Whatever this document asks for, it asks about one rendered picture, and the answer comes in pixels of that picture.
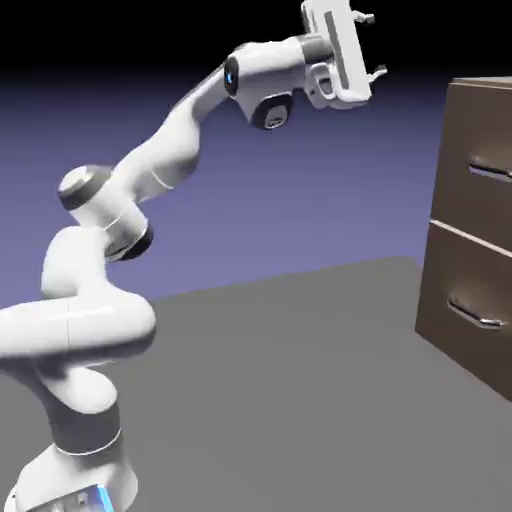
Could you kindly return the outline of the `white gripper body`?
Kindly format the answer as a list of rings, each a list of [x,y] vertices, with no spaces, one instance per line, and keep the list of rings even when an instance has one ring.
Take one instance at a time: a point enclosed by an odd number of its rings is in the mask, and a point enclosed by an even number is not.
[[[304,91],[312,105],[356,107],[368,102],[372,92],[350,0],[304,0],[301,11],[308,34],[320,36],[328,54],[307,66]]]

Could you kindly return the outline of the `brown drawer front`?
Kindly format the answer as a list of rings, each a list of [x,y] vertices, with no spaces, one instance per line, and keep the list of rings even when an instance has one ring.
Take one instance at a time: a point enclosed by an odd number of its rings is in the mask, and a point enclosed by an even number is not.
[[[452,312],[448,298],[506,325],[480,329]],[[432,221],[415,330],[512,402],[512,253]]]
[[[431,208],[432,219],[512,252],[512,183],[470,173],[471,159],[512,169],[512,77],[449,84]]]

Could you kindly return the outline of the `brown wooden cabinet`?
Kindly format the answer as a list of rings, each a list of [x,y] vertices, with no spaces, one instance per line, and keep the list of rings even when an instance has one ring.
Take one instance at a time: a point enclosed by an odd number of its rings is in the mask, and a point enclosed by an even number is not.
[[[448,86],[415,330],[512,402],[512,76]]]

